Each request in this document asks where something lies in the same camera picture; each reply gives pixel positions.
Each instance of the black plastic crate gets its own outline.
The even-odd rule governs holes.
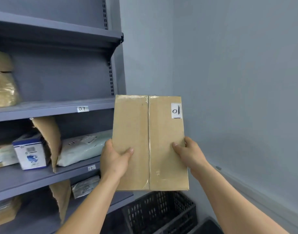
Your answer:
[[[177,191],[154,191],[122,208],[131,234],[187,234],[197,224],[194,202]]]
[[[188,234],[224,234],[215,220],[208,217]]]

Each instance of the person's left hand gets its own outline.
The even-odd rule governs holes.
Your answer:
[[[112,147],[112,139],[107,140],[100,157],[101,175],[104,176],[108,174],[115,176],[117,179],[121,179],[128,169],[128,161],[133,153],[134,149],[129,148],[121,155]]]

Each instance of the metal shelf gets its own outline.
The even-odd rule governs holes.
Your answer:
[[[0,11],[0,37],[49,45],[100,49],[110,60],[123,33]]]
[[[89,106],[89,110],[114,108],[115,98],[97,98],[67,102],[26,102],[0,108],[0,121],[42,117],[77,112],[77,106]]]
[[[57,173],[53,173],[51,165],[30,171],[23,171],[19,164],[0,168],[0,200],[87,173],[88,166],[94,164],[99,169],[99,160],[100,156],[97,156],[67,167],[57,167]]]
[[[78,199],[70,198],[66,213],[66,220],[82,203],[85,197]],[[132,192],[116,192],[112,199],[108,213],[123,207],[134,201]],[[58,206],[51,197],[51,193],[42,193],[35,196],[27,205],[23,205],[16,218],[8,223],[0,225],[0,234],[51,234],[60,227]]]

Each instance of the blue and white box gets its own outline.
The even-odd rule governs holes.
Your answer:
[[[45,168],[50,151],[42,134],[33,129],[12,142],[22,170]]]

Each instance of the person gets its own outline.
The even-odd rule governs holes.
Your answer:
[[[199,181],[225,234],[287,233],[280,225],[244,198],[206,160],[198,144],[185,137],[186,147],[172,144],[191,174]],[[105,142],[101,158],[101,180],[57,234],[100,233],[120,178],[134,150],[118,154],[112,140]]]

